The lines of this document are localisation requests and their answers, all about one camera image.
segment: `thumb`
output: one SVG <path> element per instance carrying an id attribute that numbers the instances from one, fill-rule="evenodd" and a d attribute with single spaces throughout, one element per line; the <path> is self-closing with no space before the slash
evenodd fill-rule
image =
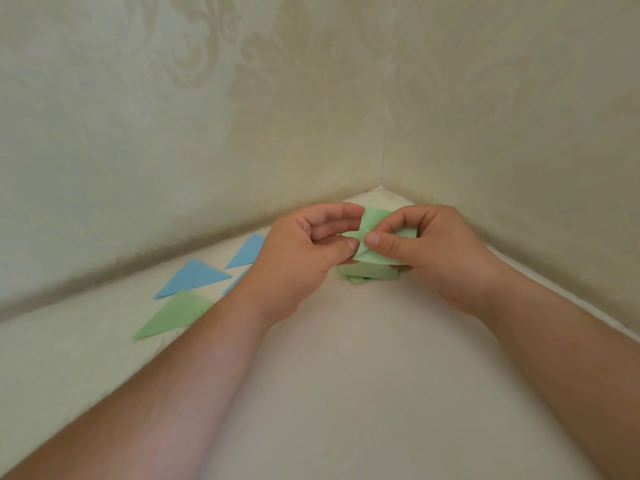
<path id="1" fill-rule="evenodd" d="M 318 247 L 321 249 L 323 260 L 329 269 L 352 257 L 359 245 L 360 242 L 354 237 L 341 237 L 330 244 Z"/>
<path id="2" fill-rule="evenodd" d="M 405 264 L 411 264 L 415 259 L 416 239 L 400 237 L 381 231 L 368 233 L 364 238 L 365 244 L 382 256 L 387 256 Z"/>

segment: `blue origami piece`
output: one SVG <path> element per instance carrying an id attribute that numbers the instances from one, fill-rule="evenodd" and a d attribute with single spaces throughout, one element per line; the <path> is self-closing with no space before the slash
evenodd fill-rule
<path id="1" fill-rule="evenodd" d="M 229 264 L 225 269 L 231 269 L 233 267 L 244 266 L 245 264 L 251 264 L 258 257 L 258 253 L 262 248 L 264 238 L 260 234 L 251 234 L 242 247 L 236 252 L 236 255 L 229 261 Z"/>
<path id="2" fill-rule="evenodd" d="M 245 270 L 242 272 L 242 274 L 241 274 L 240 276 L 238 276 L 238 277 L 236 278 L 236 280 L 235 280 L 233 283 L 231 283 L 231 284 L 229 285 L 229 288 L 227 288 L 226 290 L 222 291 L 222 296 L 226 295 L 229 291 L 231 291 L 231 288 L 233 288 L 234 286 L 236 286 L 237 282 L 238 282 L 238 281 L 240 281 L 240 280 L 242 279 L 242 277 L 246 274 L 246 272 L 247 272 L 247 271 L 249 271 L 249 268 L 245 269 Z"/>
<path id="3" fill-rule="evenodd" d="M 178 293 L 180 290 L 193 290 L 202 286 L 232 278 L 228 273 L 219 271 L 197 259 L 189 259 L 176 274 L 158 291 L 154 298 L 162 298 Z"/>

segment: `sticky note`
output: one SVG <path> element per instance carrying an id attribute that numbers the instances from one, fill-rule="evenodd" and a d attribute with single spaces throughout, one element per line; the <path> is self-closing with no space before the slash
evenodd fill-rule
<path id="1" fill-rule="evenodd" d="M 133 336 L 134 340 L 186 327 L 200 318 L 213 302 L 191 291 L 178 291 Z"/>
<path id="2" fill-rule="evenodd" d="M 229 264 L 225 266 L 225 269 L 231 269 L 233 267 L 244 266 L 245 264 L 251 264 L 258 257 L 260 249 L 264 244 L 264 238 L 260 234 L 251 234 L 249 238 L 240 247 L 236 255 L 233 256 Z"/>
<path id="3" fill-rule="evenodd" d="M 358 239 L 360 240 L 360 247 L 358 248 L 355 256 L 356 261 L 368 262 L 372 264 L 404 264 L 397 259 L 391 259 L 386 256 L 377 254 L 369 249 L 364 243 L 365 236 L 370 233 L 382 219 L 391 214 L 391 210 L 378 209 L 377 207 L 365 207 L 364 214 L 360 220 L 360 229 L 358 230 Z M 394 234 L 401 237 L 416 237 L 417 229 L 405 228 L 400 229 Z"/>
<path id="4" fill-rule="evenodd" d="M 343 276 L 359 276 L 361 278 L 375 278 L 378 280 L 396 280 L 398 271 L 386 264 L 372 264 L 358 262 L 356 264 L 343 264 L 336 266 L 338 273 Z"/>
<path id="5" fill-rule="evenodd" d="M 232 278 L 228 273 L 219 271 L 197 259 L 189 259 L 176 274 L 156 293 L 154 298 L 163 298 L 180 290 L 193 290 L 201 286 Z"/>
<path id="6" fill-rule="evenodd" d="M 231 288 L 233 288 L 234 286 L 236 286 L 237 282 L 240 281 L 242 279 L 242 277 L 246 274 L 246 272 L 249 271 L 249 268 L 245 269 L 242 274 L 240 276 L 238 276 L 235 281 L 233 283 L 231 283 L 229 285 L 229 288 L 227 288 L 226 290 L 222 291 L 222 295 L 226 295 L 227 293 L 229 293 L 229 291 L 231 291 Z"/>
<path id="7" fill-rule="evenodd" d="M 372 278 L 364 278 L 362 276 L 347 276 L 347 279 L 352 285 L 361 285 L 372 280 Z"/>

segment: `beige wallpaper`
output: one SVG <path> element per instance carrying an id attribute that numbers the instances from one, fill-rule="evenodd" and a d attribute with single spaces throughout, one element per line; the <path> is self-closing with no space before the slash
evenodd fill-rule
<path id="1" fill-rule="evenodd" d="M 358 0 L 2 0 L 0 308 L 380 184 Z"/>
<path id="2" fill-rule="evenodd" d="M 384 184 L 640 328 L 640 0 L 398 0 Z"/>

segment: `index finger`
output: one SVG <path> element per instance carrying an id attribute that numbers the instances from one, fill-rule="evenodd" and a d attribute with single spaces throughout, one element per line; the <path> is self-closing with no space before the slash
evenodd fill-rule
<path id="1" fill-rule="evenodd" d="M 311 227 L 319 226 L 329 221 L 356 219 L 362 217 L 363 214 L 363 206 L 350 202 L 319 203 L 303 207 L 292 213 L 293 217 L 306 220 Z"/>
<path id="2" fill-rule="evenodd" d="M 382 219 L 373 230 L 392 233 L 411 227 L 418 229 L 420 235 L 436 217 L 437 212 L 437 205 L 407 205 Z"/>

